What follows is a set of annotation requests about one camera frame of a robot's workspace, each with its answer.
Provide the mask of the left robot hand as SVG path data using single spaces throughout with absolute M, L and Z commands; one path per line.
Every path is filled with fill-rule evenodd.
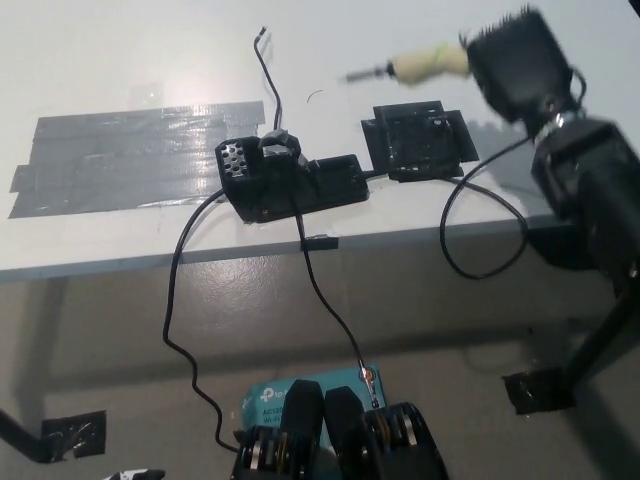
M 133 469 L 115 472 L 103 480 L 162 480 L 166 472 L 162 469 Z

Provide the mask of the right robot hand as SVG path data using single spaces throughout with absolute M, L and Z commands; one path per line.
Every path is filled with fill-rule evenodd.
M 540 10 L 524 6 L 463 43 L 485 101 L 505 122 L 537 135 L 556 115 L 581 108 L 574 69 Z

